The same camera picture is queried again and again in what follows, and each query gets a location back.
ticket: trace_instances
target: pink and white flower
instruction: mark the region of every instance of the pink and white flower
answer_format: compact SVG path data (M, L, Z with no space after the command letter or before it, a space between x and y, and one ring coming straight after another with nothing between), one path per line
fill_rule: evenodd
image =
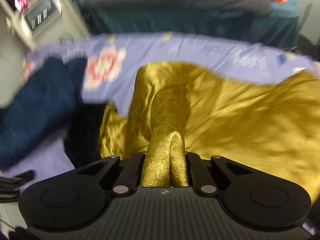
M29 77L31 76L31 74L34 72L34 70L36 69L36 65L33 62L33 60L29 59L24 59L22 61L22 69L23 69L23 74L22 74L22 83L25 84Z
M103 49L97 57L88 60L84 80L85 90L97 89L103 81L115 80L121 70L126 57L126 49L116 47Z

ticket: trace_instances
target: lavender fabric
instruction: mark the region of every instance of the lavender fabric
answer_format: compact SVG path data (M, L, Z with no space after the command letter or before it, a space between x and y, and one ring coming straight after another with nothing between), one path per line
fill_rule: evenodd
M304 68L317 72L310 58L259 43L179 33L102 34L39 47L29 52L26 60L37 69L49 56L60 56L66 63L83 55L88 57L83 101L114 102L122 115L128 114L138 69L153 61L194 62L221 76L257 84L279 83ZM111 64L110 71L105 72L104 78L95 78L106 63ZM54 132L3 176L12 177L33 169L36 171L34 183L74 169L64 153L65 133L66 129Z

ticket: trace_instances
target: navy blue cloth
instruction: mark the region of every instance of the navy blue cloth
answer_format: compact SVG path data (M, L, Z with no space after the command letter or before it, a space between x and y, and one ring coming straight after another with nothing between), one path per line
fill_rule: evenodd
M26 157L50 132L68 122L82 104L86 58L64 65L49 58L13 102L0 110L0 169Z

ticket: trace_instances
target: gold fabric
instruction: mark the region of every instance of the gold fabric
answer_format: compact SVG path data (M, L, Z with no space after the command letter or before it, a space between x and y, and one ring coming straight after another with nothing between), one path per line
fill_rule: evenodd
M124 122L114 122L119 130L112 124L103 129L101 156L147 151L142 186L187 186L187 150L203 159L222 155L318 195L320 81L309 72L258 86L193 64L149 63L137 73L126 134Z

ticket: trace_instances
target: metal pin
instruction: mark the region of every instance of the metal pin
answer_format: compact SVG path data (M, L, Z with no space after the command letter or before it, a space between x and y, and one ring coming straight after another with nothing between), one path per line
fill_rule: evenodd
M43 19L46 19L47 16L48 16L48 10L46 8L43 10Z
M204 193L215 193L217 191L217 188L212 185L204 185L201 187L201 191Z
M124 193L127 193L129 191L129 188L127 186L124 186L124 185L119 185L119 186L115 186L113 188L113 191L115 193L118 193L118 194L124 194Z
M41 23L41 14L38 15L38 25Z
M31 21L31 29L35 29L36 28L36 21L35 20L32 20Z

